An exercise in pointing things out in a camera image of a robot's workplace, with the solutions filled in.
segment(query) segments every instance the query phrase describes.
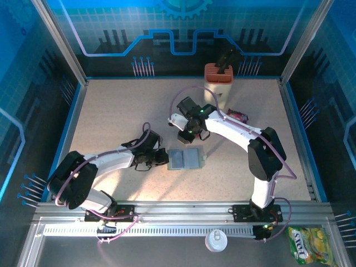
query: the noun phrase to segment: glass panel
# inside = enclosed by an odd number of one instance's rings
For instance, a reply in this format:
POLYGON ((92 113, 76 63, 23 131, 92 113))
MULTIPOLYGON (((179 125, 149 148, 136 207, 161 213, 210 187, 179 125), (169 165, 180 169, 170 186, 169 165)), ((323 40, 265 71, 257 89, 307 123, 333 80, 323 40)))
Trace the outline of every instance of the glass panel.
POLYGON ((0 35, 0 265, 16 266, 77 81, 31 1, 0 1, 0 35))
POLYGON ((279 76, 320 0, 48 0, 88 76, 279 76))
POLYGON ((354 0, 336 0, 290 79, 336 215, 356 211, 355 14, 354 0))

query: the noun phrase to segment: blue border strip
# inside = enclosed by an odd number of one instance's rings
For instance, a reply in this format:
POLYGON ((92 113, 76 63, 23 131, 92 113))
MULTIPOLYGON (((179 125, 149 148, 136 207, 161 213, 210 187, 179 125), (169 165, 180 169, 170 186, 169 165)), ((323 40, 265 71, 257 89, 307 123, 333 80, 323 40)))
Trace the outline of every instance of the blue border strip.
POLYGON ((13 172, 15 170, 15 167, 17 165, 18 159, 21 156, 21 153, 22 153, 22 150, 24 148, 24 145, 25 145, 26 141, 25 141, 25 137, 24 137, 24 130, 23 130, 22 124, 16 118, 11 116, 9 113, 7 113, 2 108, 0 108, 0 114, 2 114, 4 117, 6 117, 8 120, 10 120, 11 123, 13 123, 18 128, 19 134, 20 134, 20 137, 21 137, 20 146, 17 149, 16 155, 15 155, 15 157, 14 157, 12 163, 11 163, 11 167, 10 167, 9 171, 7 172, 7 175, 6 175, 6 178, 4 180, 4 183, 3 183, 3 185, 1 186, 1 189, 0 189, 0 202, 1 202, 2 198, 4 197, 6 188, 9 185, 9 182, 10 182, 10 179, 12 177, 12 174, 13 174, 13 172))
POLYGON ((314 180, 315 180, 315 183, 317 185, 316 189, 319 192, 320 200, 322 202, 328 202, 328 198, 327 198, 327 195, 325 194, 324 186, 323 186, 322 180, 320 178, 319 171, 318 171, 317 165, 315 163, 312 150, 311 150, 310 145, 309 145, 309 140, 308 140, 308 137, 306 136, 306 132, 304 130, 303 123, 301 121, 301 118, 300 118, 300 115, 299 115, 299 112, 298 112, 298 107, 296 105, 295 98, 294 98, 294 95, 292 93, 292 90, 291 90, 289 82, 286 84, 286 88, 287 88, 287 93, 290 96, 291 104, 292 104, 292 107, 293 107, 293 112, 295 113, 296 121, 297 121, 299 129, 300 129, 301 137, 302 137, 303 142, 305 144, 308 160, 309 160, 310 165, 312 167, 311 170, 313 171, 313 174, 314 174, 314 180))
POLYGON ((347 153, 349 154, 349 157, 351 159, 351 162, 352 162, 352 165, 354 165, 354 168, 356 170, 356 159, 355 159, 355 156, 352 152, 352 149, 350 147, 350 144, 348 142, 348 137, 349 137, 349 133, 350 133, 350 128, 351 126, 353 126, 354 124, 356 123, 356 117, 353 117, 347 124, 346 124, 346 127, 345 127, 345 133, 344 133, 344 138, 343 138, 343 141, 344 141, 344 145, 345 145, 345 148, 347 150, 347 153))
MULTIPOLYGON (((197 79, 197 78, 204 78, 204 75, 202 76, 149 76, 149 77, 100 77, 100 76, 88 76, 87 80, 164 80, 164 79, 197 79)), ((279 80, 280 76, 238 76, 235 75, 234 79, 238 80, 279 80)))
POLYGON ((191 52, 176 52, 175 51, 175 47, 174 47, 174 34, 173 34, 173 31, 170 30, 170 29, 150 29, 149 30, 149 33, 148 35, 140 35, 138 36, 126 49, 123 53, 98 53, 98 54, 90 54, 88 53, 85 48, 84 48, 84 44, 82 43, 80 37, 79 37, 79 34, 70 18, 70 15, 68 14, 65 6, 63 5, 62 1, 59 0, 59 3, 62 7, 62 10, 63 10, 63 14, 65 15, 65 17, 67 18, 68 20, 68 23, 72 29, 72 32, 74 34, 74 36, 76 37, 77 39, 77 42, 80 46, 80 49, 82 51, 82 53, 87 56, 87 57, 124 57, 126 56, 142 39, 153 39, 154 36, 153 34, 154 33, 168 33, 169 36, 170 36, 170 49, 171 49, 171 53, 172 55, 174 56, 192 56, 192 55, 195 55, 196 53, 196 47, 197 47, 197 35, 198 33, 206 33, 206 32, 209 32, 209 33, 213 33, 214 34, 214 38, 223 38, 223 39, 226 39, 228 42, 230 42, 233 46, 235 46, 239 51, 241 51, 241 54, 243 56, 281 56, 287 46, 288 46, 288 43, 296 29, 296 26, 298 25, 299 23, 299 20, 301 18, 301 15, 303 14, 304 10, 305 10, 305 7, 307 5, 307 3, 309 2, 309 0, 305 0, 302 7, 300 8, 300 11, 293 23, 293 26, 291 27, 290 29, 290 32, 283 44, 283 47, 281 49, 280 52, 278 53, 269 53, 269 52, 258 52, 258 53, 255 53, 255 52, 244 52, 242 51, 242 49, 238 46, 238 44, 229 36, 229 35, 225 35, 225 34, 219 34, 219 30, 216 29, 216 28, 207 28, 207 29, 197 29, 194 31, 193 33, 193 39, 192 39, 192 51, 191 52))
MULTIPOLYGON (((58 162, 60 160, 60 155, 61 155, 64 143, 65 143, 65 140, 66 140, 66 136, 67 136, 67 132, 68 132, 68 129, 69 129, 69 125, 71 124, 72 116, 73 116, 73 113, 74 113, 74 109, 76 107, 76 103, 77 103, 77 100, 78 100, 78 96, 79 96, 80 90, 81 90, 81 85, 80 85, 80 83, 78 83, 78 86, 77 86, 77 89, 76 89, 76 93, 74 94, 72 105, 71 105, 71 108, 69 109, 67 120, 66 120, 65 126, 64 126, 63 131, 62 131, 62 136, 61 136, 60 142, 58 143, 57 151, 56 151, 55 157, 53 159, 53 164, 52 164, 52 167, 51 167, 51 170, 50 170, 50 175, 48 176, 48 179, 51 177, 51 175, 56 170, 58 162)), ((47 187, 46 187, 44 189, 43 194, 42 194, 41 202, 46 202, 47 201, 47 197, 48 197, 48 190, 47 190, 47 187)))

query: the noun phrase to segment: metal frame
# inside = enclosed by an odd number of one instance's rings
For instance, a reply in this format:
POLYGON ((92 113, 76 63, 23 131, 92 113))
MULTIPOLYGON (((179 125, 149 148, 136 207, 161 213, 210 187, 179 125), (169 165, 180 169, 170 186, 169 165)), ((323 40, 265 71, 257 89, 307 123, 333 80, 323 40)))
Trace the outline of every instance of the metal frame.
MULTIPOLYGON (((80 99, 84 99, 86 91, 86 76, 81 68, 73 50, 66 41, 56 23, 53 14, 45 3, 41 0, 31 0, 38 10, 41 18, 49 29, 52 37, 55 39, 70 68, 83 86, 80 99)), ((286 106, 288 119, 291 122, 291 128, 297 145, 298 154, 301 158, 301 164, 307 178, 307 185, 312 188, 317 201, 322 200, 315 183, 315 176, 310 165, 310 159, 307 157, 305 146, 300 132, 297 131, 298 123, 293 107, 290 104, 288 91, 285 85, 297 67, 304 52, 309 46, 314 34, 320 27, 323 19, 329 11, 334 0, 322 0, 319 7, 313 14, 307 28, 299 40, 295 51, 281 77, 281 95, 286 106)), ((58 161, 69 148, 73 137, 76 122, 79 117, 81 104, 75 111, 70 120, 68 133, 65 135, 65 141, 58 161)), ((282 212, 286 218, 289 209, 285 202, 277 201, 281 205, 282 212)), ((121 204, 130 204, 136 206, 136 212, 139 215, 138 223, 126 233, 128 236, 205 236, 211 229, 219 228, 229 236, 240 238, 253 238, 251 230, 253 225, 249 223, 234 223, 233 216, 228 213, 232 205, 246 205, 248 201, 237 202, 163 202, 163 201, 123 201, 121 204)), ((330 203, 316 201, 291 201, 292 215, 290 224, 293 226, 322 226, 325 227, 330 235, 330 242, 333 247, 334 256, 339 266, 351 266, 342 238, 335 222, 330 203)), ((40 203, 36 208, 32 225, 28 232, 25 245, 23 247, 18 267, 35 266, 38 261, 43 246, 45 236, 93 236, 96 237, 98 223, 84 222, 85 211, 81 209, 69 211, 66 207, 56 207, 53 203, 40 203)), ((117 232, 121 232, 128 226, 128 222, 118 223, 117 232)))
MULTIPOLYGON (((281 205, 284 216, 288 205, 281 205)), ((123 201, 120 204, 135 205, 138 223, 126 233, 128 236, 205 236, 212 229, 221 229, 231 238, 254 238, 251 230, 256 223, 234 223, 228 209, 232 205, 246 205, 248 201, 229 202, 169 202, 169 201, 123 201)), ((351 266, 342 243, 330 203, 291 201, 293 226, 323 226, 330 235, 334 256, 339 266, 351 266)), ((53 203, 40 203, 33 217, 30 231, 18 267, 34 266, 41 254, 44 236, 92 236, 101 223, 84 222, 85 211, 57 207, 53 203)), ((130 223, 117 224, 120 233, 130 223)))
POLYGON ((307 27, 305 28, 302 36, 299 39, 298 44, 295 47, 292 55, 286 64, 284 71, 281 75, 281 84, 285 85, 291 78, 294 70, 296 69, 299 61, 304 56, 306 49, 312 42, 315 34, 317 33, 320 25, 323 23, 324 18, 328 14, 330 7, 334 3, 334 0, 322 0, 318 8, 315 10, 313 16, 311 17, 307 27))
POLYGON ((86 85, 87 77, 82 69, 77 57, 75 56, 71 46, 65 38, 62 30, 60 29, 58 23, 54 19, 51 9, 48 7, 47 3, 41 0, 31 0, 43 22, 47 26, 50 34, 55 40, 58 48, 61 50, 64 58, 66 59, 69 67, 76 76, 78 82, 82 85, 86 85))
POLYGON ((287 88, 288 84, 282 85, 279 82, 279 90, 286 110, 286 115, 289 121, 290 129, 295 142, 296 151, 298 153, 300 164, 303 169, 307 187, 310 187, 309 194, 311 199, 318 202, 326 202, 327 197, 319 176, 317 165, 314 161, 310 148, 306 145, 308 140, 303 138, 302 122, 297 117, 298 110, 295 110, 295 101, 291 92, 287 88))

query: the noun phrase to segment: label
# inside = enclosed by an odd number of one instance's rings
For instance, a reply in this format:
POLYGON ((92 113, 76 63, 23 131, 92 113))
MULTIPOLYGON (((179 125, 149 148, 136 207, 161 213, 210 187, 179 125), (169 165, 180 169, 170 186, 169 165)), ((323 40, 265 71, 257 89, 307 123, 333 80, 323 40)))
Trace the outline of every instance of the label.
POLYGON ((308 252, 305 249, 305 245, 303 239, 301 238, 300 231, 292 230, 291 233, 293 234, 295 247, 298 251, 298 258, 305 260, 308 257, 308 252))

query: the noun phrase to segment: red package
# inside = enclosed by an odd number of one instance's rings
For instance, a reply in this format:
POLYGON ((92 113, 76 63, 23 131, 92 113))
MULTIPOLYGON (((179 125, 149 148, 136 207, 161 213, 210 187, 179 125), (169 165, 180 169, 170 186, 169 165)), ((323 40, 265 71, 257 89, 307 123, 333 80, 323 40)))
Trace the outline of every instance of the red package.
POLYGON ((249 120, 249 118, 246 114, 243 114, 239 111, 228 109, 228 112, 226 114, 228 116, 230 116, 231 118, 234 118, 237 121, 240 121, 242 123, 247 123, 247 121, 249 120))

